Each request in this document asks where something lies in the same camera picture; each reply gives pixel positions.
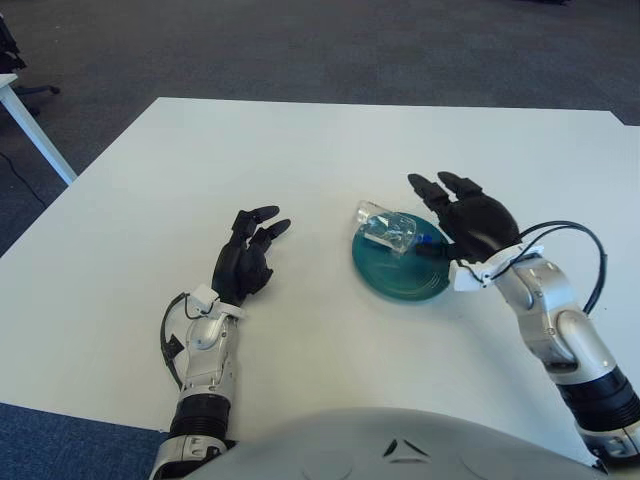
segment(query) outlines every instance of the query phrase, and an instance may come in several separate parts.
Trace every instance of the silver arm segment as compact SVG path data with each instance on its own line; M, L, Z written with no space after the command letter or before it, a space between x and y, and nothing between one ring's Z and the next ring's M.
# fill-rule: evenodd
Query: silver arm segment
M165 478L171 469L187 468L186 475L227 450L224 437L235 391L237 324L244 311L215 300L211 308L204 307L196 292L187 297L200 314L187 331L185 380L169 438L158 449L150 480ZM177 478L174 474L172 471L168 478Z
M587 448L607 466L638 458L640 402L562 271L535 256L495 283L518 317L524 343L574 413Z

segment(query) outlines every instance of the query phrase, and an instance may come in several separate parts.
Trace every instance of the teal plate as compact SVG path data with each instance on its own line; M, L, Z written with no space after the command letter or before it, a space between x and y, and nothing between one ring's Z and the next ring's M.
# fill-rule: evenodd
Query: teal plate
M416 221L423 242L447 243L440 231L420 217L401 213ZM404 255L364 238L356 232L351 253L362 278L378 292L399 300L420 301L433 298L449 285L449 261L444 257L418 256L411 249Z

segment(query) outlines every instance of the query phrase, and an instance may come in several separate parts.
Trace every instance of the white table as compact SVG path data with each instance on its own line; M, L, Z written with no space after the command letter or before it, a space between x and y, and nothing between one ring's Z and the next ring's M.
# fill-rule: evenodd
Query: white table
M522 228L591 226L609 253L595 322L640 388L638 160L638 130L605 112L158 99L0 259L0 401L166 429L177 391L162 313L209 281L238 209L278 204L294 223L270 251L268 287L245 303L234 438L322 409L393 406L587 460L499 293L383 299L354 271L350 222L361 199L434 221L406 174L450 170ZM586 299L590 240L545 245Z
M10 84L16 78L18 77L13 73L0 74L0 102L2 102L9 114L20 125L20 128L27 134L36 148L40 150L40 153L47 159L62 180L69 185L77 178L77 175L11 89Z

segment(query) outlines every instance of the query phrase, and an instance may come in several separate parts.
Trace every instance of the robotic arm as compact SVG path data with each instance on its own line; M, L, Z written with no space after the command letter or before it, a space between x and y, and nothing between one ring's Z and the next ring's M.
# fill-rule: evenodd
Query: robotic arm
M190 294L178 295L165 313L160 345L180 396L169 438L158 450L151 480L182 478L233 445L226 433L235 390L237 323L244 317L240 306L273 274L265 253L271 240L289 228L291 221L281 220L266 229L258 229L258 225L279 211L275 206L240 211L231 228L231 239L218 257L211 287L200 285ZM189 361L184 382L173 365L184 346L173 335L167 341L165 332L167 317L180 302L184 302L185 316L192 321L187 331Z
M606 256L597 237L574 222L540 226L559 225L543 235L576 228L589 233L598 244L598 282L587 305L580 309L565 275L541 256L542 247L535 245L538 239L522 243L532 229L520 234L508 210L470 179L447 172L438 177L457 201L452 202L437 183L420 175L409 175L409 182L455 243L419 246L419 253L441 254L445 249L453 261L451 280L456 290L495 284L518 317L526 346L540 359L573 413L587 448L610 470L637 465L640 400L588 317L606 274Z

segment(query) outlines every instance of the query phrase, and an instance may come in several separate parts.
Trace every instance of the table leg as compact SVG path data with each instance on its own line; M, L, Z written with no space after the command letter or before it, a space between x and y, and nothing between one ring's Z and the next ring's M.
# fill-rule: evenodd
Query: table leg
M67 185L78 178L9 85L0 89L0 101Z

